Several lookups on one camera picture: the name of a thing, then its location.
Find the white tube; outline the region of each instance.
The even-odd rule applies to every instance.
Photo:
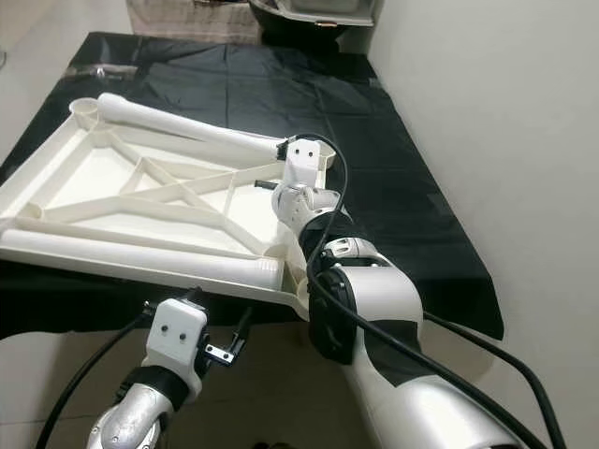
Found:
[[[281,140],[256,138],[238,131],[186,119],[163,110],[132,103],[115,94],[104,93],[97,99],[100,117],[109,122],[130,123],[197,140],[228,143],[276,157],[276,144]]]
[[[56,236],[40,232],[8,229],[0,235],[0,247],[72,257],[73,270],[81,259],[124,265],[134,268],[170,271],[187,276],[233,282],[254,287],[280,290],[283,263],[277,259],[237,259],[220,255],[112,243],[109,241]]]

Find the floor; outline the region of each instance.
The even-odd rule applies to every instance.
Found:
[[[130,33],[124,0],[0,0],[0,161],[8,155],[90,31]],[[226,339],[230,329],[213,334]],[[72,373],[109,332],[29,333],[0,340],[0,447],[33,447]],[[81,384],[50,448],[82,448],[123,377],[143,357],[146,331],[122,341]],[[285,441],[302,448],[371,447],[338,367],[320,357],[304,324],[256,326],[233,369],[214,369],[199,400],[168,432],[169,449],[249,448]]]

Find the black cable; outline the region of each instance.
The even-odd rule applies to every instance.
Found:
[[[444,327],[445,329],[450,330],[461,336],[462,338],[471,341],[472,343],[480,346],[481,348],[489,351],[493,355],[501,358],[504,362],[508,363],[515,369],[517,369],[520,374],[526,379],[528,384],[531,386],[533,390],[534,396],[539,403],[539,408],[541,409],[541,414],[543,415],[543,420],[545,421],[545,426],[548,430],[549,438],[551,439],[551,444],[555,449],[566,449],[565,440],[563,439],[562,431],[560,430],[560,424],[558,423],[558,419],[555,416],[555,412],[553,411],[553,406],[551,405],[551,401],[549,400],[548,394],[539,381],[536,374],[534,374],[533,370],[530,369],[524,362],[515,358],[510,353],[507,353],[501,348],[498,348],[494,344],[489,343],[486,340],[481,339],[477,335],[469,332],[466,329],[462,329],[461,327],[450,323],[443,318],[439,318],[432,313],[424,311],[424,317],[436,323],[437,325]]]
[[[48,440],[50,439],[50,435],[58,421],[58,416],[61,411],[64,409],[66,402],[69,400],[77,386],[83,380],[85,375],[89,372],[89,370],[97,363],[97,361],[102,358],[102,356],[107,353],[112,346],[114,346],[120,339],[122,339],[125,335],[127,335],[131,330],[133,330],[145,317],[147,316],[147,312],[141,313],[135,320],[129,323],[127,326],[123,327],[114,337],[108,340],[104,346],[98,349],[94,355],[92,355],[87,362],[83,364],[81,368],[75,373],[71,381],[63,390],[63,393],[60,395],[46,423],[44,424],[44,428],[41,429],[41,433],[39,434],[39,438],[37,439],[36,449],[44,449],[46,444],[48,444]]]
[[[343,165],[343,189],[340,192],[339,201],[337,202],[335,209],[332,211],[330,215],[327,227],[324,229],[322,233],[322,237],[320,238],[318,244],[314,247],[314,250],[308,258],[306,264],[306,274],[308,277],[308,281],[318,290],[318,292],[328,301],[330,305],[332,305],[333,307],[335,307],[335,309],[337,309],[337,311],[345,315],[346,318],[352,320],[354,323],[356,323],[357,326],[362,328],[364,331],[371,333],[377,339],[388,344],[396,351],[399,351],[400,353],[407,355],[412,360],[416,361],[417,363],[426,367],[427,369],[430,369],[439,377],[445,379],[450,384],[456,386],[467,396],[469,396],[470,398],[478,402],[480,405],[482,405],[490,413],[494,414],[504,425],[506,425],[510,430],[512,430],[531,449],[547,449],[547,447],[543,443],[541,443],[539,439],[536,438],[536,436],[532,434],[532,432],[528,428],[526,428],[522,423],[520,423],[520,421],[514,415],[508,412],[495,400],[493,400],[488,395],[480,391],[474,385],[462,379],[458,374],[454,373],[450,369],[444,367],[443,365],[440,365],[439,363],[435,362],[426,355],[413,350],[400,340],[397,340],[392,335],[389,335],[387,332],[383,331],[378,326],[373,325],[369,321],[359,316],[357,313],[351,311],[350,309],[345,307],[344,304],[338,301],[337,298],[331,295],[327,291],[327,289],[320,284],[320,282],[314,274],[314,262],[316,260],[316,257],[322,251],[322,248],[326,243],[326,239],[329,234],[330,228],[343,205],[343,200],[345,198],[345,193],[347,192],[347,185],[349,182],[349,169],[347,166],[345,156],[341,151],[339,151],[337,146],[329,139],[316,134],[299,134],[292,137],[291,139],[288,139],[287,142],[297,140],[300,138],[323,141],[337,153],[337,156],[339,157]]]

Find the table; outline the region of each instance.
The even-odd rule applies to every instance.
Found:
[[[360,231],[412,279],[425,309],[503,336],[490,275],[365,56],[91,33],[0,167],[0,182],[66,118],[70,101],[103,92],[218,126],[333,139],[350,166],[346,207]],[[337,165],[329,171],[329,188],[339,188],[340,173]],[[0,261],[0,338],[113,329],[144,300],[180,293]],[[234,323],[246,303],[205,298],[215,325]],[[294,319],[284,306],[256,303],[258,322]]]

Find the black plastic sheet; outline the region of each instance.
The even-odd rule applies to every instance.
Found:
[[[333,139],[350,165],[346,207],[412,279],[425,309],[503,336],[491,278],[364,56],[91,33],[0,167],[0,181],[60,125],[72,100],[103,92],[218,126]],[[340,175],[335,164],[330,188],[339,188]],[[32,330],[115,328],[143,300],[179,292],[0,261],[0,338]],[[245,300],[207,295],[206,303],[211,323],[230,324]],[[294,316],[283,306],[258,308],[262,322]]]

